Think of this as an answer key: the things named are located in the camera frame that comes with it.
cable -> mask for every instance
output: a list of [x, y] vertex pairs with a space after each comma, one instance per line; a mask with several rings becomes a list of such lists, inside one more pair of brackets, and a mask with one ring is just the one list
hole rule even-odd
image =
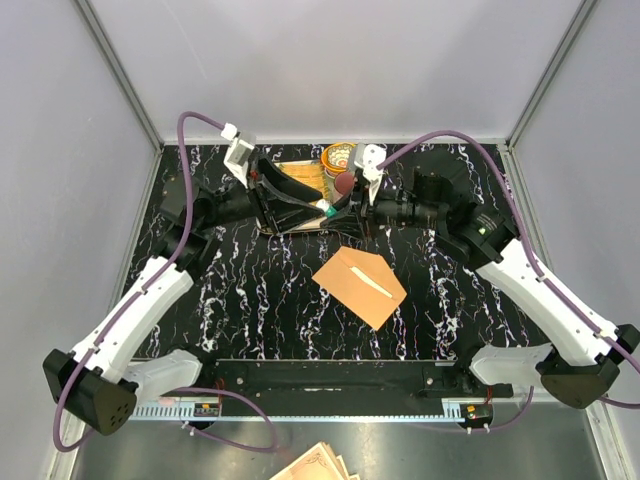
[[[420, 145], [421, 143], [427, 142], [436, 137], [443, 137], [443, 136], [455, 137], [455, 138], [464, 140], [470, 145], [472, 145], [482, 155], [485, 163], [487, 164], [487, 166], [489, 167], [493, 175], [496, 177], [496, 180], [500, 185], [500, 190], [502, 190], [504, 198], [506, 199], [507, 204], [509, 205], [509, 209], [511, 210], [513, 218], [516, 222], [518, 231], [520, 232], [520, 240], [522, 242], [522, 248], [524, 249], [524, 253], [527, 257], [527, 260], [529, 260], [529, 264], [533, 268], [533, 271], [536, 273], [536, 275], [538, 275], [538, 277], [544, 278], [545, 276], [544, 272], [542, 271], [542, 268], [540, 268], [540, 265], [538, 265], [538, 261], [536, 259], [535, 253], [533, 252], [533, 247], [531, 246], [531, 240], [529, 239], [529, 236], [527, 234], [524, 221], [522, 220], [522, 216], [520, 215], [520, 212], [518, 211], [518, 208], [516, 207], [516, 204], [513, 198], [511, 198], [511, 193], [507, 188], [506, 182], [502, 178], [502, 172], [500, 172], [500, 170], [498, 169], [498, 166], [493, 161], [493, 158], [491, 158], [491, 155], [489, 155], [489, 152], [487, 152], [487, 150], [473, 138], [469, 137], [468, 135], [465, 135], [464, 133], [457, 132], [455, 130], [439, 130], [436, 132], [427, 133], [426, 135], [423, 135], [422, 137], [414, 140], [413, 142], [402, 147], [397, 152], [393, 153], [389, 158], [387, 158], [384, 162], [382, 162], [378, 166], [378, 169], [382, 170], [383, 168], [387, 167], [391, 163], [395, 162], [399, 157], [413, 150], [416, 146]], [[558, 288], [558, 286], [555, 283], [553, 283], [552, 280], [547, 278], [543, 280], [543, 283], [556, 295], [556, 297], [558, 297], [558, 299], [560, 299], [562, 303], [564, 303], [569, 308], [569, 310], [575, 313], [578, 316], [578, 318], [580, 318], [580, 320], [582, 320], [582, 322], [585, 325], [587, 325], [587, 327], [589, 327], [596, 335], [600, 336], [607, 343], [607, 345], [609, 345], [611, 348], [617, 351], [620, 355], [622, 355], [622, 357], [631, 364], [631, 366], [636, 370], [636, 372], [640, 374], [640, 362], [638, 362], [638, 360], [636, 360], [629, 352], [627, 352], [621, 345], [619, 345], [617, 342], [612, 340], [610, 337], [605, 335], [601, 336], [600, 334], [602, 333], [602, 329], [598, 327], [598, 325], [596, 325], [580, 309], [580, 307], [578, 307], [575, 303], [571, 301], [571, 299], [569, 299], [564, 293], [562, 293], [560, 288]], [[607, 403], [609, 405], [614, 405], [616, 407], [628, 408], [631, 410], [640, 410], [640, 403], [620, 402], [618, 400], [611, 400], [607, 397], [600, 397], [600, 401]]]
[[[216, 380], [215, 386], [218, 390], [224, 390], [224, 380]], [[220, 409], [220, 411], [222, 411], [222, 398], [222, 395], [218, 395], [218, 409]]]
[[224, 445], [229, 445], [231, 447], [240, 448], [241, 450], [248, 450], [250, 452], [256, 453], [274, 453], [278, 451], [278, 434], [276, 432], [276, 426], [273, 424], [267, 414], [264, 413], [260, 407], [258, 407], [255, 403], [249, 400], [242, 395], [230, 392], [228, 390], [217, 390], [215, 388], [199, 388], [199, 387], [185, 387], [178, 388], [175, 390], [176, 392], [185, 392], [185, 393], [207, 393], [212, 395], [224, 395], [226, 397], [235, 398], [236, 400], [240, 400], [245, 405], [251, 407], [253, 411], [255, 411], [258, 415], [262, 417], [264, 423], [269, 427], [269, 432], [271, 433], [271, 445], [268, 447], [252, 447], [251, 445], [245, 445], [243, 443], [236, 443], [233, 440], [228, 440], [226, 438], [219, 437], [217, 435], [213, 435], [211, 433], [203, 432], [201, 430], [197, 430], [195, 427], [191, 427], [190, 433], [191, 435], [199, 435], [204, 438], [208, 438], [209, 440], [215, 440], [216, 442], [223, 443]]
[[[147, 282], [144, 283], [144, 285], [142, 285], [142, 288], [141, 288], [142, 291], [148, 290], [149, 287], [164, 272], [166, 272], [167, 269], [176, 261], [176, 259], [182, 253], [182, 250], [184, 250], [184, 247], [185, 247], [185, 245], [187, 243], [187, 240], [189, 238], [189, 234], [191, 232], [191, 225], [192, 225], [192, 222], [193, 222], [193, 186], [191, 185], [191, 176], [189, 175], [189, 172], [190, 172], [190, 170], [189, 170], [189, 157], [187, 155], [187, 148], [186, 148], [185, 142], [184, 142], [184, 122], [189, 117], [197, 118], [198, 120], [201, 120], [201, 121], [203, 121], [205, 123], [208, 123], [209, 125], [212, 125], [213, 127], [218, 128], [219, 130], [222, 130], [224, 128], [224, 125], [222, 125], [221, 123], [216, 122], [215, 120], [212, 120], [212, 119], [210, 119], [210, 118], [208, 118], [208, 117], [206, 117], [204, 115], [201, 115], [200, 113], [196, 113], [196, 112], [190, 112], [190, 111], [184, 112], [178, 118], [178, 149], [179, 149], [179, 152], [180, 152], [180, 162], [182, 164], [182, 170], [185, 173], [185, 175], [184, 175], [184, 187], [185, 187], [185, 191], [186, 191], [186, 204], [187, 204], [187, 212], [186, 212], [184, 230], [182, 232], [182, 237], [180, 238], [180, 242], [178, 243], [178, 246], [176, 247], [175, 251], [173, 252], [173, 255], [171, 255], [171, 257], [169, 257], [169, 259], [167, 260], [167, 263], [165, 263], [154, 275], [151, 276], [151, 278], [149, 280], [147, 280]], [[78, 440], [73, 445], [64, 445], [62, 443], [62, 439], [60, 438], [60, 426], [61, 426], [61, 423], [62, 423], [62, 413], [64, 412], [64, 406], [65, 406], [65, 404], [67, 402], [67, 399], [69, 398], [69, 392], [71, 391], [71, 388], [73, 388], [78, 376], [82, 372], [82, 369], [89, 362], [89, 359], [91, 358], [91, 356], [99, 348], [100, 344], [104, 341], [105, 337], [107, 336], [109, 331], [113, 328], [113, 326], [116, 324], [116, 322], [122, 317], [122, 315], [124, 315], [124, 313], [127, 311], [127, 309], [131, 305], [133, 305], [133, 303], [141, 295], [142, 294], [141, 294], [140, 291], [135, 292], [116, 311], [116, 313], [113, 315], [111, 320], [109, 320], [109, 322], [105, 325], [104, 329], [96, 337], [95, 341], [93, 342], [93, 347], [90, 348], [89, 350], [87, 350], [87, 353], [85, 353], [84, 356], [82, 357], [82, 359], [78, 362], [78, 364], [76, 365], [76, 368], [73, 370], [73, 372], [71, 372], [71, 375], [69, 376], [69, 379], [67, 380], [67, 383], [65, 383], [64, 387], [62, 388], [62, 392], [60, 393], [60, 398], [58, 399], [58, 405], [56, 406], [56, 411], [55, 411], [54, 418], [53, 418], [53, 444], [55, 445], [55, 447], [59, 451], [61, 451], [61, 452], [71, 452], [71, 451], [75, 450], [76, 448], [78, 448], [80, 445], [82, 445], [93, 434], [93, 430], [90, 429], [90, 430], [87, 431], [87, 433], [85, 433], [82, 436], [82, 438], [80, 438], [80, 440]]]
[[487, 387], [487, 399], [484, 401], [484, 404], [489, 405], [491, 404], [492, 401], [493, 401], [493, 386], [489, 385]]
[[533, 387], [529, 388], [529, 395], [527, 395], [527, 400], [524, 402], [524, 405], [522, 406], [522, 409], [511, 420], [503, 423], [502, 425], [497, 425], [495, 427], [491, 427], [491, 431], [492, 432], [499, 432], [501, 430], [506, 430], [507, 428], [513, 427], [514, 425], [519, 423], [520, 420], [522, 420], [522, 417], [524, 416], [524, 414], [527, 413], [529, 411], [529, 408], [531, 407], [531, 403], [533, 402], [534, 390], [535, 389]]

brown paper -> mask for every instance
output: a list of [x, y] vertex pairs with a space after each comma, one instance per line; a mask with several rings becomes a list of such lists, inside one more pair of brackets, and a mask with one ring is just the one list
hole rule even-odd
[[336, 461], [338, 462], [338, 468], [340, 469], [340, 473], [342, 473], [342, 477], [344, 478], [344, 480], [349, 480], [349, 472], [347, 471], [347, 466], [344, 463], [344, 460], [342, 459], [342, 455], [338, 455], [336, 457]]
[[407, 296], [380, 255], [341, 247], [313, 280], [376, 330]]
[[344, 480], [333, 452], [317, 443], [271, 480]]

metal frame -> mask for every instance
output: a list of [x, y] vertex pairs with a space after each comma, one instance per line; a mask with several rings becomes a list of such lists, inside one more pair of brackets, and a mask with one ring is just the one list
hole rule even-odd
[[[377, 144], [406, 144], [420, 135], [425, 134], [427, 132], [422, 132], [420, 134], [412, 135], [412, 136], [402, 136], [402, 137], [358, 137], [358, 136], [344, 136], [339, 135], [336, 137], [315, 137], [315, 138], [295, 138], [295, 137], [273, 137], [273, 136], [259, 136], [258, 144], [266, 144], [266, 145], [299, 145], [301, 143], [304, 144], [327, 144], [330, 145], [332, 143], [339, 142], [347, 142], [347, 143], [377, 143]], [[504, 137], [474, 137], [478, 142], [485, 145], [500, 145], [506, 142]], [[433, 144], [458, 144], [458, 143], [467, 143], [463, 140], [460, 140], [456, 137], [439, 137], [433, 140], [429, 140], [427, 143]], [[185, 144], [187, 145], [228, 145], [229, 142], [222, 137], [214, 138], [214, 137], [185, 137]], [[165, 146], [176, 146], [178, 145], [177, 140], [166, 140], [164, 142]]]
[[565, 31], [562, 40], [560, 40], [556, 51], [553, 53], [547, 68], [542, 74], [542, 77], [540, 77], [533, 94], [529, 98], [526, 107], [520, 114], [520, 118], [518, 118], [515, 127], [507, 139], [510, 146], [515, 146], [518, 143], [518, 140], [522, 137], [522, 134], [535, 114], [538, 105], [540, 105], [545, 93], [547, 93], [549, 85], [553, 82], [553, 79], [571, 51], [571, 47], [575, 44], [580, 32], [582, 32], [599, 1], [600, 0], [582, 0], [578, 10], [571, 19], [571, 23]]
[[[77, 442], [84, 433], [85, 424], [68, 412], [64, 412], [60, 425], [61, 438], [65, 445]], [[49, 464], [45, 468], [43, 479], [47, 480], [70, 480], [73, 474], [73, 467], [78, 456], [78, 449], [69, 453], [61, 453], [53, 446], [49, 446], [47, 458]]]
[[531, 239], [531, 245], [538, 257], [551, 268], [549, 264], [549, 251], [542, 237], [540, 222], [534, 212], [531, 195], [522, 176], [522, 169], [513, 153], [513, 149], [509, 148], [506, 144], [502, 144], [498, 145], [498, 151], [500, 152], [500, 157], [502, 157], [502, 164], [511, 185], [513, 199], [522, 214], [522, 220]]
[[587, 409], [587, 418], [607, 478], [634, 480], [636, 475], [631, 457], [611, 407], [596, 402]]
[[76, 7], [83, 23], [86, 25], [91, 37], [95, 41], [98, 50], [102, 54], [107, 67], [111, 71], [113, 78], [120, 87], [122, 94], [125, 96], [127, 103], [133, 110], [133, 114], [138, 119], [140, 126], [142, 127], [145, 135], [151, 142], [154, 150], [159, 152], [162, 149], [163, 141], [160, 134], [156, 130], [156, 127], [151, 121], [151, 117], [147, 113], [144, 105], [140, 101], [140, 97], [136, 93], [127, 72], [124, 70], [118, 55], [116, 54], [107, 33], [95, 12], [95, 9], [91, 5], [89, 0], [71, 0]]
[[116, 284], [113, 288], [113, 292], [111, 292], [111, 299], [109, 301], [109, 311], [115, 307], [115, 305], [120, 301], [122, 297], [122, 290], [127, 281], [127, 275], [129, 274], [129, 265], [131, 264], [131, 260], [133, 259], [133, 252], [136, 249], [136, 245], [138, 244], [138, 238], [140, 237], [140, 230], [142, 229], [142, 222], [144, 221], [144, 214], [147, 211], [147, 207], [149, 206], [149, 200], [151, 199], [151, 191], [153, 190], [153, 185], [156, 181], [156, 176], [158, 175], [158, 169], [160, 168], [160, 160], [162, 160], [162, 152], [163, 149], [158, 150], [153, 157], [153, 165], [151, 170], [149, 171], [149, 176], [144, 183], [144, 187], [142, 190], [142, 196], [140, 197], [140, 204], [136, 210], [136, 216], [133, 223], [133, 229], [131, 230], [131, 236], [129, 237], [129, 241], [127, 242], [127, 249], [124, 253], [124, 258], [122, 260], [122, 265], [120, 265], [120, 270], [118, 272], [118, 277], [116, 280]]

white arm segment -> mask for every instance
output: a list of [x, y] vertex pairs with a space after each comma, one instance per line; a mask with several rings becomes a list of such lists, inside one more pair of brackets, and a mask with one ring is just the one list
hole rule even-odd
[[373, 205], [380, 185], [382, 185], [382, 176], [384, 170], [378, 170], [378, 165], [384, 162], [387, 158], [387, 151], [374, 144], [369, 144], [364, 147], [361, 158], [355, 159], [356, 167], [362, 168], [364, 178], [369, 180], [369, 204]]
[[202, 363], [195, 355], [175, 350], [169, 355], [127, 368], [123, 378], [138, 384], [137, 405], [181, 387], [189, 387], [200, 375]]
[[222, 137], [231, 142], [224, 155], [224, 165], [247, 188], [247, 172], [249, 171], [249, 155], [256, 145], [256, 136], [238, 133], [235, 125], [227, 123], [222, 130]]
[[[122, 297], [107, 318], [90, 335], [73, 347], [73, 351], [76, 352], [74, 357], [76, 361], [79, 361], [87, 350], [93, 347], [96, 337], [120, 306], [136, 291], [141, 290], [142, 285], [166, 262], [167, 260], [162, 257], [147, 260], [147, 264], [136, 283]], [[99, 367], [103, 371], [102, 378], [118, 383], [137, 348], [151, 332], [154, 325], [192, 285], [193, 280], [187, 272], [179, 272], [175, 265], [171, 265], [149, 287], [147, 293], [140, 296], [120, 317], [100, 345], [100, 350], [91, 357], [86, 368], [92, 370]]]
[[[519, 240], [512, 240], [501, 255], [502, 262], [485, 265], [479, 268], [477, 273], [507, 294], [540, 327], [569, 365], [576, 367], [595, 365], [598, 355], [609, 353], [609, 345], [596, 336], [544, 283], [538, 280]], [[538, 265], [543, 270], [545, 278], [552, 280], [573, 303], [602, 328], [602, 335], [617, 340], [614, 333], [615, 324], [605, 320], [585, 305], [540, 260]], [[496, 347], [482, 348], [472, 361], [473, 373], [482, 381], [490, 380], [491, 383], [488, 384], [534, 384], [529, 383], [530, 375], [535, 376], [535, 370], [532, 367], [544, 359], [540, 358], [543, 350], [539, 347], [509, 348], [508, 354], [506, 350]], [[499, 369], [504, 372], [509, 368], [514, 374], [518, 368], [523, 368], [521, 382], [514, 381], [514, 378], [497, 378], [501, 376], [498, 374]]]

black marble surface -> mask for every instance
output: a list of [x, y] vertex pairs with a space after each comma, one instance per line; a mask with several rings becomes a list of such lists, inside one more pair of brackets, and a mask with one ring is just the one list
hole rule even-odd
[[[399, 145], [386, 145], [389, 152]], [[274, 160], [319, 158], [322, 145], [261, 145]], [[499, 162], [495, 146], [487, 146]], [[222, 163], [226, 147], [188, 147], [191, 173], [215, 189], [233, 181]], [[391, 166], [384, 187], [409, 181], [414, 165], [436, 156], [464, 162], [469, 188], [480, 202], [506, 209], [496, 180], [467, 145], [423, 145]], [[177, 147], [166, 147], [128, 288], [144, 267], [167, 222], [158, 213], [164, 182], [178, 171]], [[538, 345], [542, 332], [502, 292], [434, 248], [433, 232], [386, 228], [373, 241], [337, 233], [265, 236], [255, 221], [216, 229], [222, 246], [195, 286], [153, 329], [137, 356], [162, 355], [188, 342], [226, 358], [254, 359], [453, 359], [456, 340], [496, 346]], [[321, 289], [311, 277], [341, 245], [381, 254], [407, 291], [379, 330]]]

